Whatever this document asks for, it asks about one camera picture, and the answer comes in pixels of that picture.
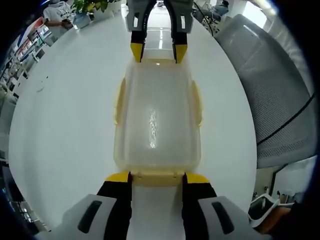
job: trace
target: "chair backrest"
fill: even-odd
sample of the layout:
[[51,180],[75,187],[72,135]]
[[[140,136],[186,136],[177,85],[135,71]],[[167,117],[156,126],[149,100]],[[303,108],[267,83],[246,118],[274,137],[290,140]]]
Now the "chair backrest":
[[[235,16],[215,38],[239,75],[258,143],[306,104],[310,98],[306,85],[279,43],[244,16]],[[257,147],[257,166],[278,166],[312,157],[316,143],[316,111],[312,103]]]

